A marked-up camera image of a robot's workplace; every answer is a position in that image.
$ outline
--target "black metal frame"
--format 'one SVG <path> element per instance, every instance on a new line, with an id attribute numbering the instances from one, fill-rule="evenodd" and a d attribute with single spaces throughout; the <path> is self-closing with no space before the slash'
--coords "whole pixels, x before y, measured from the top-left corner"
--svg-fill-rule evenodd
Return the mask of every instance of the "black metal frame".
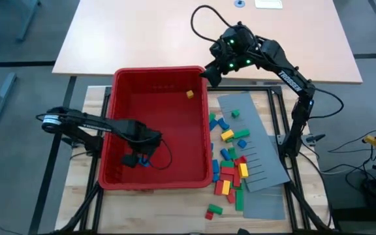
<path id="1" fill-rule="evenodd" d="M 63 102 L 63 105 L 68 106 L 70 103 L 70 97 L 71 93 L 73 91 L 73 86 L 75 83 L 76 77 L 71 77 L 67 89 L 67 94 L 65 95 L 65 100 Z M 287 111 L 285 110 L 285 103 L 283 100 L 283 94 L 282 94 L 282 89 L 280 86 L 221 86 L 217 88 L 208 88 L 208 91 L 211 92 L 216 92 L 216 91 L 265 91 L 268 95 L 268 100 L 269 100 L 269 105 L 270 105 L 270 111 L 272 115 L 272 123 L 274 125 L 274 132 L 275 135 L 281 134 L 280 129 L 279 129 L 279 124 L 277 120 L 277 111 L 275 109 L 275 101 L 274 101 L 274 95 L 277 96 L 278 102 L 279 102 L 279 107 L 281 111 L 281 117 L 283 121 L 283 127 L 285 132 L 287 133 L 289 131 L 289 123 L 288 123 L 288 118 L 287 118 Z M 108 102 L 110 98 L 110 92 L 111 92 L 111 87 L 107 87 L 104 93 L 104 100 L 102 103 L 102 109 L 101 109 L 101 116 L 106 115 L 107 107 L 108 107 Z M 59 148 L 61 136 L 55 135 L 54 141 L 52 144 L 52 148 L 50 151 L 49 155 L 49 160 L 48 160 L 48 165 L 46 167 L 46 171 L 44 174 L 44 179 L 42 182 L 42 185 L 40 187 L 40 192 L 39 192 L 39 199 L 37 200 L 37 205 L 35 208 L 35 212 L 33 214 L 33 219 L 31 222 L 29 234 L 37 234 L 39 225 L 40 225 L 40 220 L 42 216 L 42 212 L 44 209 L 44 204 L 46 201 L 47 193 L 48 193 L 48 188 L 50 186 L 50 180 L 52 177 L 53 169 L 54 169 L 54 163 L 55 163 L 55 158 L 57 155 L 57 151 Z M 99 154 L 94 155 L 92 158 L 91 166 L 90 166 L 90 171 L 89 171 L 89 176 L 88 176 L 88 182 L 87 182 L 87 189 L 86 189 L 86 197 L 88 196 L 89 192 L 92 190 L 94 186 L 94 181 L 95 181 L 95 173 L 96 173 L 96 168 L 98 164 L 98 159 L 99 159 Z M 285 159 L 281 157 L 281 162 L 285 165 Z M 294 174 L 294 180 L 297 188 L 299 188 L 300 192 L 302 192 L 302 182 L 300 179 L 300 173 L 298 170 L 298 165 L 296 162 L 296 159 L 291 159 L 291 164 L 292 164 L 292 171 Z M 298 229 L 298 222 L 295 214 L 295 209 L 294 209 L 294 204 L 292 200 L 292 193 L 289 190 L 289 188 L 285 185 L 285 196 L 287 200 L 287 208 L 289 212 L 289 219 L 290 219 L 290 224 L 291 224 L 291 229 L 296 230 Z M 99 227 L 99 219 L 101 216 L 101 206 L 102 206 L 102 198 L 103 198 L 103 190 L 100 190 L 97 195 L 97 200 L 95 204 L 95 212 L 93 216 L 93 224 L 91 227 L 92 232 L 97 232 L 98 227 Z M 88 209 L 85 210 L 85 212 L 82 214 L 82 217 L 80 218 L 80 227 L 79 230 L 86 230 L 87 228 L 87 218 L 88 218 Z M 300 208 L 300 212 L 302 214 L 303 218 L 303 226 L 305 229 L 310 229 L 310 227 L 306 228 L 306 222 L 308 222 L 309 226 L 309 220 L 308 216 L 305 214 L 305 211 Z"/>

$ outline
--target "yellow block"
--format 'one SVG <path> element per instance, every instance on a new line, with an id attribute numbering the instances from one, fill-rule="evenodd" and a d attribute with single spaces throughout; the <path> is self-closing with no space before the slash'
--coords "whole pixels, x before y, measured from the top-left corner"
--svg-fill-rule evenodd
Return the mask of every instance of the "yellow block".
<path id="1" fill-rule="evenodd" d="M 191 91 L 191 90 L 187 91 L 187 97 L 188 97 L 188 99 L 193 98 L 194 97 L 193 91 Z"/>
<path id="2" fill-rule="evenodd" d="M 223 190 L 221 191 L 222 195 L 228 195 L 230 192 L 230 182 L 228 180 L 223 180 Z"/>
<path id="3" fill-rule="evenodd" d="M 228 130 L 225 133 L 221 134 L 221 138 L 223 139 L 223 141 L 226 141 L 229 138 L 233 138 L 233 136 L 234 132 L 232 130 Z"/>
<path id="4" fill-rule="evenodd" d="M 249 176 L 249 173 L 247 173 L 246 163 L 239 164 L 239 175 L 241 178 L 246 178 Z"/>

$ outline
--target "red plastic bin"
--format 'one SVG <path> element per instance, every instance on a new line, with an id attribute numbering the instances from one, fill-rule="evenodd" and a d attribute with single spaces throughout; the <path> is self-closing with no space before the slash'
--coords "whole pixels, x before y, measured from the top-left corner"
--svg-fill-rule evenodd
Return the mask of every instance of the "red plastic bin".
<path id="1" fill-rule="evenodd" d="M 172 152 L 165 170 L 121 164 L 130 153 L 126 141 L 105 134 L 99 183 L 106 190 L 199 188 L 212 182 L 208 100 L 201 67 L 120 69 L 114 75 L 108 117 L 131 118 L 161 131 Z M 194 97 L 188 99 L 186 92 Z M 163 167 L 170 160 L 161 143 L 151 162 Z"/>

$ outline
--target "light wood desk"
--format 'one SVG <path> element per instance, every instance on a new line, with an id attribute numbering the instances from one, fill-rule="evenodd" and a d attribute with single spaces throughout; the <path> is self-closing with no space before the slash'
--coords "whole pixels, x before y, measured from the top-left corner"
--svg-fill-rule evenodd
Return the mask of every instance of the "light wood desk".
<path id="1" fill-rule="evenodd" d="M 257 9 L 254 0 L 81 0 L 53 73 L 111 76 L 131 67 L 206 66 L 211 42 L 192 31 L 190 18 L 211 5 L 230 24 L 277 40 L 288 60 L 314 82 L 360 84 L 362 79 L 332 0 L 283 1 L 282 10 Z M 216 39 L 227 28 L 209 9 L 194 20 L 196 30 Z M 279 81 L 276 74 L 248 67 L 229 78 Z"/>
<path id="2" fill-rule="evenodd" d="M 104 86 L 88 88 L 84 102 L 84 112 L 100 115 L 104 89 Z M 217 97 L 226 93 L 209 92 L 208 95 L 210 112 L 216 113 L 218 118 L 221 117 L 221 111 Z M 267 94 L 255 91 L 251 92 L 251 95 L 266 132 L 269 135 L 273 135 L 274 129 Z M 287 87 L 283 89 L 283 95 L 285 108 L 287 113 L 290 114 L 296 95 Z M 276 100 L 275 107 L 277 108 L 277 113 L 280 114 Z M 231 143 L 225 144 L 220 141 L 220 134 L 220 128 L 215 128 L 211 132 L 211 141 L 215 144 L 214 159 L 222 158 L 219 149 L 232 145 Z M 76 149 L 74 154 L 82 151 L 84 150 Z M 308 149 L 302 148 L 301 152 L 318 165 L 316 157 Z M 297 160 L 305 198 L 317 215 L 327 223 L 329 213 L 322 181 L 316 170 L 306 159 L 299 157 Z M 70 162 L 56 229 L 66 225 L 84 200 L 90 164 L 91 158 L 85 155 L 75 157 Z M 201 189 L 105 191 L 99 233 L 234 233 L 240 227 L 247 229 L 249 232 L 290 232 L 285 197 L 285 220 L 244 219 L 242 212 L 235 211 L 234 205 L 228 204 L 225 196 L 216 196 L 213 194 L 213 190 L 214 183 Z M 224 207 L 223 216 L 215 215 L 212 221 L 206 220 L 204 214 L 209 203 Z M 92 203 L 92 208 L 89 211 L 88 221 L 92 221 L 91 216 L 93 215 L 94 204 Z M 298 224 L 301 225 L 301 216 L 297 205 L 295 205 L 295 212 Z"/>

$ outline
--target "gray carpet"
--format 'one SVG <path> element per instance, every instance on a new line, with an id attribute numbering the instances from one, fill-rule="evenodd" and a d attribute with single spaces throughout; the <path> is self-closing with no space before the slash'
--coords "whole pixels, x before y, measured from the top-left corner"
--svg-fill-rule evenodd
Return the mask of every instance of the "gray carpet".
<path id="1" fill-rule="evenodd" d="M 353 53 L 376 53 L 376 16 L 368 2 L 337 0 L 335 4 Z M 77 5 L 78 0 L 42 1 L 25 42 L 19 44 L 15 37 L 27 7 L 21 1 L 0 0 L 0 61 L 55 60 Z M 376 59 L 359 59 L 357 64 L 364 79 L 362 85 L 318 85 L 345 102 L 340 114 L 309 122 L 313 133 L 326 134 L 316 147 L 322 169 L 340 163 L 356 165 L 369 154 L 327 152 L 376 129 Z M 9 72 L 18 74 L 0 119 L 0 226 L 22 234 L 27 233 L 30 225 L 53 138 L 41 130 L 34 116 L 60 105 L 68 82 L 68 77 L 53 75 L 51 70 L 51 67 L 0 68 L 0 85 Z M 71 107 L 82 108 L 87 86 L 110 84 L 111 78 L 78 78 Z M 327 95 L 318 93 L 315 100 L 315 115 L 338 107 Z M 346 149 L 364 147 L 356 142 Z M 70 154 L 70 148 L 62 144 L 40 232 L 50 232 L 54 227 Z M 334 200 L 344 200 L 342 195 L 346 192 L 330 191 L 329 186 L 327 190 Z M 376 234 L 376 223 L 341 223 L 341 226 L 345 230 Z"/>

